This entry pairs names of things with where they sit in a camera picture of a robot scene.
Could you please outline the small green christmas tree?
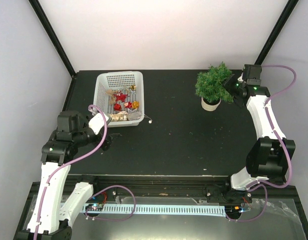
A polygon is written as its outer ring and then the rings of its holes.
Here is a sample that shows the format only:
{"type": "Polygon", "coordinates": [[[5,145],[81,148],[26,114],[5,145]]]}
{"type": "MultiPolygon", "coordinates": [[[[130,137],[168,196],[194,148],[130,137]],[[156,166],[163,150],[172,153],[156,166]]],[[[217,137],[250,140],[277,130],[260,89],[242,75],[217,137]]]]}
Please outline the small green christmas tree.
{"type": "Polygon", "coordinates": [[[224,62],[218,66],[211,65],[207,72],[200,72],[197,75],[195,94],[211,105],[220,101],[233,103],[233,96],[223,86],[231,75],[232,71],[224,62]]]}

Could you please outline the white plastic perforated basket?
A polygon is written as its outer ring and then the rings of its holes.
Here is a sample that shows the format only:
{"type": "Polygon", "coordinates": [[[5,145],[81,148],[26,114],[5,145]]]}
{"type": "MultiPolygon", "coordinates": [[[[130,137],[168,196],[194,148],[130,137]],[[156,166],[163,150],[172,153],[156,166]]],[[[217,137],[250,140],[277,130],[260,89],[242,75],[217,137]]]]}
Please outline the white plastic perforated basket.
{"type": "Polygon", "coordinates": [[[137,126],[145,117],[143,74],[120,71],[98,75],[93,104],[112,118],[108,127],[137,126]]]}

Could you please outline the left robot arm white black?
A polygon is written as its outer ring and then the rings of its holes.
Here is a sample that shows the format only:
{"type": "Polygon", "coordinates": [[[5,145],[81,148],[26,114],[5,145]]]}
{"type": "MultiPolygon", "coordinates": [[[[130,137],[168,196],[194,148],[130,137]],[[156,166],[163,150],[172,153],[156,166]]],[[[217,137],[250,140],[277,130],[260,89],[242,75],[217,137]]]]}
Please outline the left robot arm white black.
{"type": "Polygon", "coordinates": [[[65,182],[71,165],[95,153],[105,142],[111,118],[95,105],[88,118],[78,111],[66,110],[57,117],[57,128],[42,147],[41,181],[36,205],[25,230],[17,240],[69,240],[80,208],[97,199],[101,187],[94,177],[83,177],[61,205],[65,182]]]}

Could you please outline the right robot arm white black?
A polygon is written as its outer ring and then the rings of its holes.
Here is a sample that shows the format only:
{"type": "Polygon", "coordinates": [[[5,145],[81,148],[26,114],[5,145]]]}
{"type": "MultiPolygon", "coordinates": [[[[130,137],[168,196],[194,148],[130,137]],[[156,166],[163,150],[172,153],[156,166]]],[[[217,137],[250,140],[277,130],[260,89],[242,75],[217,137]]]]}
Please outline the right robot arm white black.
{"type": "Polygon", "coordinates": [[[249,111],[256,132],[245,167],[231,175],[230,184],[221,189],[222,198],[228,202],[234,201],[239,192],[251,191],[260,184],[282,189],[291,181],[296,145],[276,121],[271,106],[274,96],[261,85],[262,69],[261,65],[245,64],[240,77],[231,75],[223,83],[234,101],[249,111]]]}

